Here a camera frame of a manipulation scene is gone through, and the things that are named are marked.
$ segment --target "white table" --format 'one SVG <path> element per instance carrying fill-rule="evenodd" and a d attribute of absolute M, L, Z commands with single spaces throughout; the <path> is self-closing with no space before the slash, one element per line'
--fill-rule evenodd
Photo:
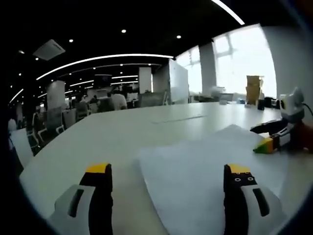
<path fill-rule="evenodd" d="M 113 171 L 114 234 L 167 234 L 144 184 L 136 160 L 138 150 L 199 140 L 230 124 L 249 129 L 279 117 L 278 110 L 258 111 L 239 104 L 218 103 L 92 114 L 50 142 L 28 164 L 20 179 L 35 208 L 47 218 L 54 211 L 55 200 L 80 182 L 89 165 L 109 162 Z M 312 157 L 299 155 L 290 159 L 281 196 L 287 213 L 297 208 L 312 179 Z"/>

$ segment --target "paper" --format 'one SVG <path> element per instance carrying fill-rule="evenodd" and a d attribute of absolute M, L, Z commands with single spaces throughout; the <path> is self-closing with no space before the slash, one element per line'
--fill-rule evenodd
<path fill-rule="evenodd" d="M 277 196 L 287 173 L 281 153 L 254 154 L 263 137 L 229 126 L 201 141 L 142 150 L 139 162 L 155 209 L 171 235 L 224 233 L 224 165 L 250 167 Z"/>

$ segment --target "air vent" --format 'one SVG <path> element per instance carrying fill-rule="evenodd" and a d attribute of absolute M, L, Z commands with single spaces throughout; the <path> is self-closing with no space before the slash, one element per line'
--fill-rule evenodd
<path fill-rule="evenodd" d="M 57 44 L 53 39 L 50 39 L 38 48 L 33 55 L 43 60 L 50 60 L 64 52 L 65 50 L 59 44 Z"/>

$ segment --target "whiteboard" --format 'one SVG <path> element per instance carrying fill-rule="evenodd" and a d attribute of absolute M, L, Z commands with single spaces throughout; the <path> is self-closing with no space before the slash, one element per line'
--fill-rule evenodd
<path fill-rule="evenodd" d="M 188 102 L 189 84 L 188 70 L 174 60 L 169 60 L 170 65 L 170 91 L 172 102 Z"/>

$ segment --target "desk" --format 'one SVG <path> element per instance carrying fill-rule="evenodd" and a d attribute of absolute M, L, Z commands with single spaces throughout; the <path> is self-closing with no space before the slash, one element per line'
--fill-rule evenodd
<path fill-rule="evenodd" d="M 54 211 L 55 200 L 72 184 L 79 183 L 90 164 L 109 162 L 113 173 L 114 234 L 167 234 L 142 178 L 136 159 L 138 150 L 199 140 L 231 124 L 249 129 L 279 117 L 278 110 L 259 111 L 219 103 L 93 114 L 51 141 L 28 164 L 20 180 L 35 208 L 47 218 Z M 313 179 L 312 157 L 292 158 L 288 177 L 282 203 L 292 213 Z"/>

